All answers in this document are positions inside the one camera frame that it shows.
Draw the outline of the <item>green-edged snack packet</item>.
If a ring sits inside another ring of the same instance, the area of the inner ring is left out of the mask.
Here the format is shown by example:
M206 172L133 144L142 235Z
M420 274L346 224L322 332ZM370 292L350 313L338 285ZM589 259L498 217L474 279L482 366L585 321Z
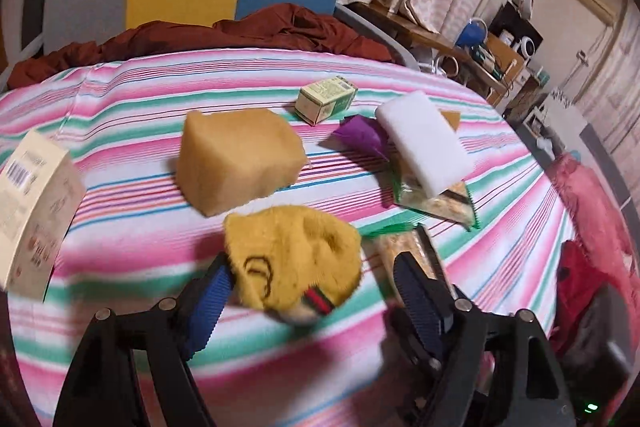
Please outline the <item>green-edged snack packet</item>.
M467 230L480 226L471 194L463 181L436 196L427 197L416 176L398 154L392 156L390 167L394 201L398 206L457 223Z

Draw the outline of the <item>yellow knitted sock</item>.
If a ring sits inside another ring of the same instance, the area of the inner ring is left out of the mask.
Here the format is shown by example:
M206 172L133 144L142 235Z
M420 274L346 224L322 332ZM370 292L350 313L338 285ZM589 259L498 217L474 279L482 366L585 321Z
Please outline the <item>yellow knitted sock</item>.
M362 275L361 237L304 206L224 218L224 247L244 307L310 326L344 305Z

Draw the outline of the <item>white foam sponge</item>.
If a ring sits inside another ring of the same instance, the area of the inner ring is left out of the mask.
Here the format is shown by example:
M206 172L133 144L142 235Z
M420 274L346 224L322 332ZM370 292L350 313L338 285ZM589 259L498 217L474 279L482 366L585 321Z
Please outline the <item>white foam sponge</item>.
M473 172L473 159L425 93L393 98L375 109L375 118L427 197L439 195Z

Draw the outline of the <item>cream cardboard box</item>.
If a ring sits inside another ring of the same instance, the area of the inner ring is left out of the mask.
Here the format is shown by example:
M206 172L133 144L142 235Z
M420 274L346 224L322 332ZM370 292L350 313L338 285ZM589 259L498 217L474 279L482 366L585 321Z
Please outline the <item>cream cardboard box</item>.
M41 301L86 194L70 152L30 130L1 171L1 289Z

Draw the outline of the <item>small tan sponge piece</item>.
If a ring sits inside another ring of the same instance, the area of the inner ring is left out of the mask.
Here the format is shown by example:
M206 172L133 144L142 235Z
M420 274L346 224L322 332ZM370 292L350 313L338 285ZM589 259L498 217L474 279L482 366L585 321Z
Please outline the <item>small tan sponge piece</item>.
M441 110L440 115L446 119L452 130L457 131L460 126L461 115L453 110Z

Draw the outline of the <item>large tan sponge block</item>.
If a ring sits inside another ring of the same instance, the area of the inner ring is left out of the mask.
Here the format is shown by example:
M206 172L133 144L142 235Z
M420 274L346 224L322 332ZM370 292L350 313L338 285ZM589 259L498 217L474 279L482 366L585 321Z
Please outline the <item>large tan sponge block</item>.
M294 184L306 164L298 134L269 109L191 110L175 178L184 199L214 217Z

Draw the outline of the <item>red pink clothes pile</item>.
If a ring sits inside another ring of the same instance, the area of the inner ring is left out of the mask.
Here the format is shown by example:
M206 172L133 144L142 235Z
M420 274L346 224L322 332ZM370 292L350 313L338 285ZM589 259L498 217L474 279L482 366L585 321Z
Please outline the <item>red pink clothes pile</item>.
M620 210L594 171L570 154L552 162L548 177L570 213L574 239L561 246L556 271L556 311L551 346L562 355L577 336L579 321L603 284L620 292L629 317L631 346L639 343L639 277L634 246Z

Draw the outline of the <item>purple wrapped candy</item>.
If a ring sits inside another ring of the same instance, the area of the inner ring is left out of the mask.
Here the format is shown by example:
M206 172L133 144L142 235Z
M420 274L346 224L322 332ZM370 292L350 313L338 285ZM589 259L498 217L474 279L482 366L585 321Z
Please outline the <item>purple wrapped candy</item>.
M345 118L332 136L356 152L384 161L390 160L388 134L375 118L361 115Z

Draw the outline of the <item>striped bed sheet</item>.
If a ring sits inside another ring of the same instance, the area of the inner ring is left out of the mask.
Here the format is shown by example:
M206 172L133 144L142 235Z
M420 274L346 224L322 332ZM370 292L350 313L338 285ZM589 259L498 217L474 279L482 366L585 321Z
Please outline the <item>striped bed sheet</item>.
M294 102L314 81L340 76L357 89L349 115L370 117L394 98L423 92L460 117L473 161L465 179L472 227L396 205L385 161L334 139L337 117L311 126ZM265 198L205 217L175 181L183 125L235 113L247 127L249 162L260 159L259 109L279 115L302 142L296 181ZM59 72L1 98L1 155L27 132L72 155L86 194L70 225L46 297L9 300L12 375L38 426L52 424L82 333L99 309L149 309L178 294L224 247L245 246L245 274L271 291L292 261L303 269L358 265L356 291L298 329L230 303L190 366L221 426L395 426L408 383L386 324L395 296L371 239L425 228L449 280L480 309L532 310L544 329L555 314L555 271L575 235L544 170L479 95L390 64L300 51L213 50L137 58Z

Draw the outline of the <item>small green cream box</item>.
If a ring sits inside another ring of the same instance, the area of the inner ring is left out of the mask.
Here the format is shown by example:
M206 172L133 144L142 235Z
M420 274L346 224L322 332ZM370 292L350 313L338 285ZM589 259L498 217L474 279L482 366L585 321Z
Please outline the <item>small green cream box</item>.
M303 121L315 126L348 109L357 92L356 84L342 76L321 79L299 90L294 109Z

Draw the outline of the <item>wooden side shelf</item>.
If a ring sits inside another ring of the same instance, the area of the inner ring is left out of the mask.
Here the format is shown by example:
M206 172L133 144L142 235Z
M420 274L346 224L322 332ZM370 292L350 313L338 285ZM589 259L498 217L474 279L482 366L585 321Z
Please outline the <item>wooden side shelf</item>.
M354 2L348 5L366 20L388 32L407 49L427 48L436 51L437 56L453 57L460 67L454 80L463 86L471 85L480 89L480 94L494 107L497 107L509 96L515 94L516 80L520 79L523 69L516 72L511 79L498 80L487 69L472 59L471 53L458 48L439 34L428 31L398 14L388 14L386 9L375 2Z

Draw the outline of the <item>blue mug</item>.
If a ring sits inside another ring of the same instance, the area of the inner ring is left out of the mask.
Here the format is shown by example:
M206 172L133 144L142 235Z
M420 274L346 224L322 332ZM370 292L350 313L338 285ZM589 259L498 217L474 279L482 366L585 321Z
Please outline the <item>blue mug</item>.
M469 48L473 46L479 46L486 41L488 34L488 27L484 20L480 17L472 17L462 28L460 35L456 39L456 46L458 48Z

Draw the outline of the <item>black appliance on shelf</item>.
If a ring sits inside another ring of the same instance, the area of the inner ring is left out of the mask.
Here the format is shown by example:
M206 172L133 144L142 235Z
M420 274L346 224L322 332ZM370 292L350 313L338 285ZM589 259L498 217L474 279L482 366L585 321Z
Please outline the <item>black appliance on shelf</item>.
M544 41L544 37L533 24L521 17L511 1L504 2L489 24L489 32L500 37L505 31L513 39L510 47L524 58L532 58Z

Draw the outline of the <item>dark red blanket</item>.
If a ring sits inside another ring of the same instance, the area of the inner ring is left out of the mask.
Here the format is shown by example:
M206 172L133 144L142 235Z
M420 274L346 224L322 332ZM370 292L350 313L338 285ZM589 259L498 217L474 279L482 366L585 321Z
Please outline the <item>dark red blanket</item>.
M382 63L394 60L385 44L360 35L332 15L279 3L240 20L220 20L210 26L153 20L101 44L72 42L57 51L17 63L9 75L8 88L35 86L75 67L166 53L235 48L332 53Z

